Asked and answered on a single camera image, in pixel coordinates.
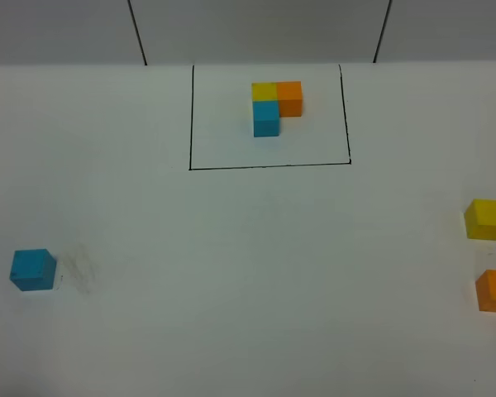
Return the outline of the blue template cube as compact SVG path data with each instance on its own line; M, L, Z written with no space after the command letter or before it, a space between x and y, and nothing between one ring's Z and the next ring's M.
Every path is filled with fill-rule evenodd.
M279 103L277 101L254 101L253 134L254 137L278 136L280 133Z

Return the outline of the yellow template cube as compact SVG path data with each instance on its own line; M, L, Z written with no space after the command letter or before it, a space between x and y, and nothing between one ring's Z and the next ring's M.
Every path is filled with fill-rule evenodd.
M251 97L253 102L269 102L278 100L278 90L275 82L262 82L251 84Z

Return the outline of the orange template cube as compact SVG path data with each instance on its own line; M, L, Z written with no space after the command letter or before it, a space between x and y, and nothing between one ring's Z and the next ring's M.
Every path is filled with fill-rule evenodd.
M279 115L301 117L303 115L303 90L300 81L277 82Z

